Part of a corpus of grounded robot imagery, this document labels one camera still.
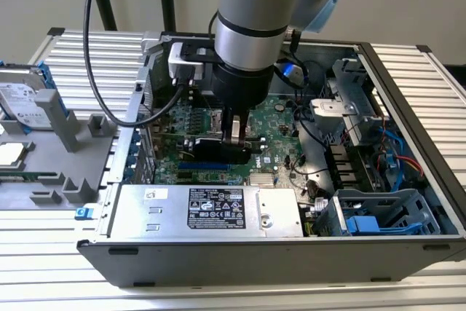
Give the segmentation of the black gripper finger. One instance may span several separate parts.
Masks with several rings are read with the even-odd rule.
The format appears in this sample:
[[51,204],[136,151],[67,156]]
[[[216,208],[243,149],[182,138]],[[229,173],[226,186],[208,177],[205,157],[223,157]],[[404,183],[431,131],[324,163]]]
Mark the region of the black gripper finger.
[[222,140],[221,145],[225,149],[250,149],[245,141],[246,127],[249,110],[239,110],[224,106],[221,116]]

